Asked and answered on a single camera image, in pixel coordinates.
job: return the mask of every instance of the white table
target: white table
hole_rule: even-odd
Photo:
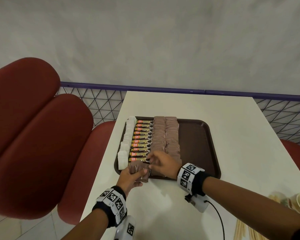
[[[202,120],[210,127],[222,180],[265,196],[273,191],[287,196],[300,192],[300,171],[252,98],[129,91],[81,220],[96,198],[118,180],[114,160],[129,116]],[[134,239],[221,240],[221,223],[213,207],[201,214],[184,200],[185,195],[168,180],[150,179],[132,189],[127,209],[137,222]],[[233,239],[236,218],[212,202],[222,217],[226,239]],[[102,239],[113,240],[114,234],[114,227],[107,229]]]

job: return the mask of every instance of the gray wall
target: gray wall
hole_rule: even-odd
[[[62,81],[300,95],[300,0],[0,0],[0,67]]]

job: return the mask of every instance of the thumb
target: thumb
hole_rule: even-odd
[[[161,167],[158,166],[158,165],[151,164],[151,165],[149,165],[149,168],[151,170],[154,170],[154,171],[157,171],[157,172],[161,173]]]
[[[132,174],[132,178],[134,179],[134,181],[136,181],[137,178],[144,176],[147,172],[148,169],[140,170],[139,172]]]

